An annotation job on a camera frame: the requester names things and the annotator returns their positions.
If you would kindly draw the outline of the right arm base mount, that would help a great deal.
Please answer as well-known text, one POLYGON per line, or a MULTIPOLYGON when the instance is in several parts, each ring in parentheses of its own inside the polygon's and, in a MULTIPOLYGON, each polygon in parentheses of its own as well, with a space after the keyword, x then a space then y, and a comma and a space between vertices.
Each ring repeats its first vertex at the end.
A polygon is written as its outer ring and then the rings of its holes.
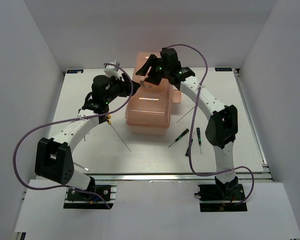
POLYGON ((247 212, 247 204, 240 203, 245 199, 245 192, 242 184, 231 189, 223 195, 221 189, 214 184, 198 185, 198 191, 194 197, 199 200, 199 207, 202 213, 227 213, 247 212))

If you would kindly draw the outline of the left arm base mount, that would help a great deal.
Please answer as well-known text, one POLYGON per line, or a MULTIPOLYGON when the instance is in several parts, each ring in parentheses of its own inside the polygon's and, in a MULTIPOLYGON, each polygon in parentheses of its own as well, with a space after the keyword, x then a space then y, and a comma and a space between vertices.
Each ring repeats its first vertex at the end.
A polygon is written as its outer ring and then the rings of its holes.
POLYGON ((94 193, 100 195, 103 200, 95 194, 86 194, 74 189, 68 189, 63 203, 64 209, 72 210, 109 210, 113 207, 117 186, 114 184, 96 184, 94 193))

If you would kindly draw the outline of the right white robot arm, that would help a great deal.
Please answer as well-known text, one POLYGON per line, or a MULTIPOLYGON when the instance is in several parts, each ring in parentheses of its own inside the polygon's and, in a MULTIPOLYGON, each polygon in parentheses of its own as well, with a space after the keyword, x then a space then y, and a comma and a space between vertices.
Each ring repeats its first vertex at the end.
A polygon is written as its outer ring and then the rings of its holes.
POLYGON ((174 48, 163 48, 160 56, 151 54, 135 75, 159 85, 162 79, 188 96, 208 120, 205 137, 213 146, 216 164, 216 195, 226 200, 238 186, 234 170, 233 147, 238 133, 238 110, 234 105, 225 105, 214 97, 196 78, 189 67, 183 67, 174 48))

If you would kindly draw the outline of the aluminium table front rail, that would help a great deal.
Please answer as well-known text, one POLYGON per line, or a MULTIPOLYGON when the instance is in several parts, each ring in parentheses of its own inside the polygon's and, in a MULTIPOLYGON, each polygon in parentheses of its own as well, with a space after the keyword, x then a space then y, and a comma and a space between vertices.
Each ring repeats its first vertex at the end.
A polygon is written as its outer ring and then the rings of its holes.
MULTIPOLYGON (((252 180, 251 174, 237 173, 236 176, 239 180, 248 181, 252 180)), ((272 181, 273 178, 270 173, 254 173, 255 181, 272 181)), ((96 180, 103 181, 165 181, 165 180, 215 180, 215 176, 197 176, 193 174, 94 174, 92 177, 96 180)))

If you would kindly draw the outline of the pink plastic toolbox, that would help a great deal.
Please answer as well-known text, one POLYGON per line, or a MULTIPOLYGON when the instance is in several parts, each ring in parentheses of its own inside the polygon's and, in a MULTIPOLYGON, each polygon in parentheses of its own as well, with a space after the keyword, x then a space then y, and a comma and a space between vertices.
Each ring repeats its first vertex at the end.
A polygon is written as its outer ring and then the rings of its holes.
POLYGON ((170 127, 172 105, 181 103, 182 93, 173 89, 167 79, 154 85, 145 82, 144 76, 136 75, 150 55, 150 52, 139 52, 136 56, 132 80, 140 87, 127 104, 125 119, 135 134, 163 136, 170 127))

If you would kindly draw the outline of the yellow black T-handle hex key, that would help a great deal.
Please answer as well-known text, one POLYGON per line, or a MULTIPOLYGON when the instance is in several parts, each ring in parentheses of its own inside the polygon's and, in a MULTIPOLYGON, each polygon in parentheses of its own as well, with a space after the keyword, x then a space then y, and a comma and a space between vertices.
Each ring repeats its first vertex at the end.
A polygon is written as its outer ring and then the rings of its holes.
POLYGON ((131 149, 128 147, 128 145, 125 143, 125 141, 123 140, 123 138, 119 135, 119 133, 117 132, 117 130, 114 128, 112 122, 111 122, 111 115, 108 114, 106 116, 106 120, 109 126, 111 126, 112 130, 115 132, 115 134, 119 137, 119 139, 121 140, 121 142, 125 145, 125 147, 128 149, 129 152, 131 152, 131 149))

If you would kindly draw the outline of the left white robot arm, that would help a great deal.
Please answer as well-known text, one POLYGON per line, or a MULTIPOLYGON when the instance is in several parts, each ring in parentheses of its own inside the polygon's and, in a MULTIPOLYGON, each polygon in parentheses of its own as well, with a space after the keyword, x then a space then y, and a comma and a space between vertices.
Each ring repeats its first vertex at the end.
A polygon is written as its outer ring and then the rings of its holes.
POLYGON ((35 174, 78 189, 84 199, 95 196, 96 187, 92 177, 75 170, 72 153, 80 141, 96 126, 109 121, 109 104, 117 97, 134 95, 140 84, 130 81, 128 75, 98 75, 94 77, 91 92, 78 111, 78 120, 51 138, 43 137, 37 144, 35 174))

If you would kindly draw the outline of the blue label sticker left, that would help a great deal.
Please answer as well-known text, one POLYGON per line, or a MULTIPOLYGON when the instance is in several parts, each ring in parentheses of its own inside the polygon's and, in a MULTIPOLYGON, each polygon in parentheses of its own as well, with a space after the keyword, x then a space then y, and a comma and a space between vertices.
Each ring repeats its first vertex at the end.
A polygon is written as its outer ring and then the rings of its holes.
POLYGON ((83 72, 83 69, 68 69, 66 74, 82 74, 83 72))

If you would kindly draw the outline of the blue label sticker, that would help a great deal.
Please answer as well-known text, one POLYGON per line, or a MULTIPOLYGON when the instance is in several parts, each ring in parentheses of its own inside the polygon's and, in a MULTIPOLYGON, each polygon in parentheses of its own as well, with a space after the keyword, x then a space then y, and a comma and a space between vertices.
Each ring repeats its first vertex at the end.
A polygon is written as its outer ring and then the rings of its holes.
POLYGON ((214 68, 216 72, 232 72, 231 67, 215 67, 214 68))
POLYGON ((82 74, 83 72, 83 69, 68 69, 66 74, 82 74))

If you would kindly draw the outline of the black green precision screwdriver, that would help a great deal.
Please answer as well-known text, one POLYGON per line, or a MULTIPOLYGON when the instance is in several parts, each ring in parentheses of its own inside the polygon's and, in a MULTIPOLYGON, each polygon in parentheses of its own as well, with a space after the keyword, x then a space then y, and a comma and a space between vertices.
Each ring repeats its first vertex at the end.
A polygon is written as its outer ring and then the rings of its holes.
POLYGON ((181 138, 183 138, 190 130, 186 128, 168 147, 170 148, 174 143, 178 142, 181 138))

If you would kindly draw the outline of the blue label sticker right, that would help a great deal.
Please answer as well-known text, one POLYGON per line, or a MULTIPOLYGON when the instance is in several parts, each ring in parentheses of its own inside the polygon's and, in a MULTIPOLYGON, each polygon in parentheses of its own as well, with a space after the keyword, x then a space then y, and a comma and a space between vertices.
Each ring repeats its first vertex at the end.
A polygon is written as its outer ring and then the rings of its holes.
POLYGON ((231 67, 215 67, 214 68, 216 72, 232 72, 231 67))

